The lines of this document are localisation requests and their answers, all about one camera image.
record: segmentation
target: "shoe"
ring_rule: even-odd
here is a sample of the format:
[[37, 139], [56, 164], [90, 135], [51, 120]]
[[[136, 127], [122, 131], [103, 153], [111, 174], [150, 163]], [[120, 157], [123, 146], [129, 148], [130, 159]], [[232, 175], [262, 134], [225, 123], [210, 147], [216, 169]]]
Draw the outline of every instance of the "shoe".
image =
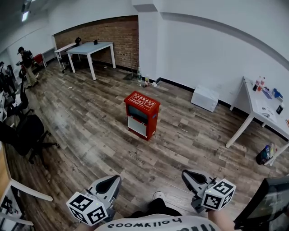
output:
[[161, 198], [161, 199], [163, 199], [163, 201], [165, 201], [166, 196], [162, 192], [155, 192], [153, 195], [153, 200], [155, 200], [157, 198]]

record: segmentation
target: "ceiling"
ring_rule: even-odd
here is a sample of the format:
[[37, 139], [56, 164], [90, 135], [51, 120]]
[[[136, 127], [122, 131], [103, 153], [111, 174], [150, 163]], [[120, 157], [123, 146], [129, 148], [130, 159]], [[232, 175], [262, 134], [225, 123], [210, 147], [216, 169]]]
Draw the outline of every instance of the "ceiling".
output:
[[[49, 2], [52, 0], [35, 0], [31, 2], [29, 11], [31, 14], [39, 13], [48, 8]], [[22, 20], [21, 8], [27, 0], [0, 0], [0, 29], [7, 29], [16, 24], [20, 24]]]

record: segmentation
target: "monitor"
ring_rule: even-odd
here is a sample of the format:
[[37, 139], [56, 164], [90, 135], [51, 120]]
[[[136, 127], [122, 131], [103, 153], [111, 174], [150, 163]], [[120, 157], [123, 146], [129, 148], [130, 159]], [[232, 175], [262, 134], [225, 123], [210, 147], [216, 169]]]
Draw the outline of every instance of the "monitor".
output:
[[249, 204], [236, 218], [235, 229], [257, 227], [273, 221], [287, 211], [289, 205], [289, 176], [266, 178]]
[[130, 114], [130, 116], [133, 116], [141, 122], [144, 122], [145, 124], [148, 123], [148, 116], [131, 105], [128, 106], [128, 113]]

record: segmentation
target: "white wall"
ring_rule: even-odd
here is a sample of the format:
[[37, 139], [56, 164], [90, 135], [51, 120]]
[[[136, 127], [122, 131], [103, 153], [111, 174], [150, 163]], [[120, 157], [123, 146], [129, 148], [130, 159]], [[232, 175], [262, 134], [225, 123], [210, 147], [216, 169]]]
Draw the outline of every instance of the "white wall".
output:
[[159, 12], [194, 15], [237, 28], [260, 39], [289, 60], [289, 2], [286, 0], [157, 0], [155, 2]]
[[10, 57], [7, 53], [7, 50], [4, 50], [0, 53], [0, 62], [4, 62], [5, 66], [12, 64]]
[[[289, 9], [284, 1], [132, 0], [132, 3], [139, 11], [140, 65], [144, 74], [152, 73], [150, 78], [162, 77], [191, 88], [202, 84], [218, 91], [220, 100], [230, 104], [242, 76], [255, 80], [261, 75], [266, 77], [269, 88], [279, 89], [289, 99], [286, 89]], [[148, 12], [146, 4], [153, 5], [156, 11]], [[162, 17], [150, 17], [151, 13]], [[150, 35], [141, 36], [148, 30], [144, 22], [149, 17], [151, 25], [158, 25], [154, 43]], [[224, 23], [227, 31], [198, 24], [194, 18]], [[155, 72], [150, 67], [152, 59], [148, 58], [151, 51], [144, 46], [148, 42], [152, 49], [157, 47]]]
[[48, 10], [52, 34], [96, 20], [137, 14], [131, 0], [62, 0]]
[[289, 71], [254, 46], [228, 34], [189, 23], [164, 21], [163, 77], [193, 89], [198, 84], [220, 93], [229, 104], [242, 76], [277, 87], [289, 99]]
[[3, 34], [0, 51], [7, 50], [13, 68], [21, 60], [21, 56], [17, 54], [20, 46], [30, 50], [33, 55], [44, 53], [54, 47], [46, 13], [30, 18], [22, 26], [11, 28]]

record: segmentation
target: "wooden floor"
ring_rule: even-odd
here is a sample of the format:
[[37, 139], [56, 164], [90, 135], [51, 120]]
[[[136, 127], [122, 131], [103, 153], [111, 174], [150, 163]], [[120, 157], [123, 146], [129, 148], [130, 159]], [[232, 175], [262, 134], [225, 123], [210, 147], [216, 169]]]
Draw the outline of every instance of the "wooden floor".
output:
[[[97, 66], [93, 81], [89, 69], [61, 73], [56, 61], [40, 74], [40, 83], [27, 90], [35, 110], [61, 149], [44, 150], [45, 170], [37, 157], [35, 165], [8, 147], [11, 175], [21, 183], [51, 195], [53, 202], [20, 193], [26, 218], [37, 230], [73, 230], [78, 222], [66, 201], [96, 179], [121, 175], [121, 192], [115, 201], [116, 219], [144, 210], [155, 191], [166, 194], [166, 203], [181, 214], [194, 214], [192, 193], [181, 179], [184, 169], [205, 170], [226, 177], [237, 186], [225, 208], [235, 218], [250, 201], [265, 177], [288, 174], [288, 152], [273, 166], [259, 166], [255, 156], [270, 141], [281, 138], [252, 122], [239, 139], [225, 148], [245, 116], [217, 105], [214, 113], [190, 103], [192, 93], [161, 82], [143, 88], [137, 81], [122, 80], [119, 69]], [[150, 141], [127, 130], [124, 98], [132, 91], [161, 102], [158, 126]]]

